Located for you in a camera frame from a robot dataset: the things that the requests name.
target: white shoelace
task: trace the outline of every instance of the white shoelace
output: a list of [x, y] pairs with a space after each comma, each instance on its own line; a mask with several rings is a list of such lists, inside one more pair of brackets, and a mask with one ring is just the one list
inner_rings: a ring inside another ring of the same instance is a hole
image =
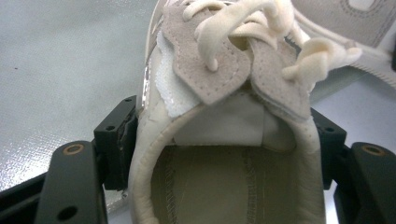
[[324, 38], [310, 41], [294, 19], [290, 0], [184, 0], [182, 5], [188, 5], [183, 13], [185, 21], [204, 8], [219, 10], [202, 21], [194, 34], [200, 56], [213, 72], [218, 69], [216, 53], [227, 37], [254, 37], [276, 49], [277, 40], [289, 36], [302, 53], [294, 66], [283, 69], [283, 78], [301, 82], [308, 91], [331, 69], [351, 64], [361, 56], [360, 49], [345, 50]]

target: insole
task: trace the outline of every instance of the insole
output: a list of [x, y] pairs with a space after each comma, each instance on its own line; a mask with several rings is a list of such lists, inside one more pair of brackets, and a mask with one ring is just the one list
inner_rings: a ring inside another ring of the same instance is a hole
[[166, 147], [151, 178], [162, 224], [285, 223], [292, 154], [260, 147]]

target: shoe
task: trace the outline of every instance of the shoe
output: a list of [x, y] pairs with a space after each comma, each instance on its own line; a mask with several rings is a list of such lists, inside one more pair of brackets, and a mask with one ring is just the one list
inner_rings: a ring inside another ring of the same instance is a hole
[[[301, 44], [298, 57], [285, 35]], [[309, 92], [360, 55], [304, 39], [290, 1], [159, 1], [129, 178], [133, 222], [324, 223]]]
[[393, 53], [396, 1], [292, 0], [292, 3], [296, 20], [307, 34], [361, 48], [363, 54], [352, 66], [381, 78], [396, 89], [396, 68], [392, 69], [392, 57], [396, 60]]

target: white sneaker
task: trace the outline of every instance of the white sneaker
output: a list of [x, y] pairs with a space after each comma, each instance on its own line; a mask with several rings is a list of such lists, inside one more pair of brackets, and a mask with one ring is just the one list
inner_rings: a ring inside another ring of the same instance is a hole
[[391, 68], [396, 44], [396, 1], [292, 0], [297, 21], [311, 36], [324, 36], [363, 50], [352, 65], [396, 88]]
[[284, 0], [159, 1], [129, 179], [134, 224], [325, 222], [309, 92], [361, 51], [305, 40], [292, 12]]

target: gray table surface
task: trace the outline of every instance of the gray table surface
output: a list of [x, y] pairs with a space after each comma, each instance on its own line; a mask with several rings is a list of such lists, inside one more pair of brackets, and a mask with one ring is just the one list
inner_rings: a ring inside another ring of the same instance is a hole
[[[137, 94], [156, 1], [12, 1], [0, 4], [0, 191], [48, 169], [54, 149], [93, 139], [92, 130], [123, 98]], [[313, 107], [348, 132], [396, 152], [396, 91], [363, 72], [331, 74]], [[326, 191], [328, 223], [337, 223]], [[120, 192], [110, 223], [130, 223]]]

